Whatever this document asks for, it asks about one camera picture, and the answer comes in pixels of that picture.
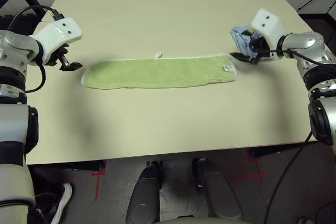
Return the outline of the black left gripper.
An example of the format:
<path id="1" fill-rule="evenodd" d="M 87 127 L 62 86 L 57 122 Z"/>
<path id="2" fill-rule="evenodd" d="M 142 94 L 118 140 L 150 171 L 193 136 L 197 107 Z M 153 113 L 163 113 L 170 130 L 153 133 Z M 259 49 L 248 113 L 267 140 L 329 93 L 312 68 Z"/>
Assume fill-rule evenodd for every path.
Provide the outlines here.
<path id="1" fill-rule="evenodd" d="M 62 45 L 60 48 L 55 50 L 50 55 L 50 58 L 46 62 L 46 65 L 47 66 L 55 66 L 56 63 L 57 63 L 57 60 L 59 60 L 60 63 L 61 63 L 61 67 L 60 67 L 61 71 L 76 71 L 76 70 L 82 68 L 83 65 L 81 63 L 78 63 L 78 62 L 69 63 L 69 61 L 67 60 L 67 58 L 65 56 L 68 53 L 67 47 L 68 47 L 68 45 Z"/>

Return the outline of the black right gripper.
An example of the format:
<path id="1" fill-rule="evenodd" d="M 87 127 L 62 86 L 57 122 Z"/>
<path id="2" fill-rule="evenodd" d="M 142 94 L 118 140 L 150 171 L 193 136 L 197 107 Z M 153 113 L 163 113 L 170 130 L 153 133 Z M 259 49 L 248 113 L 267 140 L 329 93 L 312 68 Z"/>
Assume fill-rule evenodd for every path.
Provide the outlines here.
<path id="1" fill-rule="evenodd" d="M 249 56 L 240 52 L 231 52 L 230 55 L 235 59 L 257 64 L 259 59 L 278 59 L 277 46 L 279 41 L 278 35 L 264 37 L 261 33 L 251 33 L 243 31 L 241 35 L 250 36 Z"/>

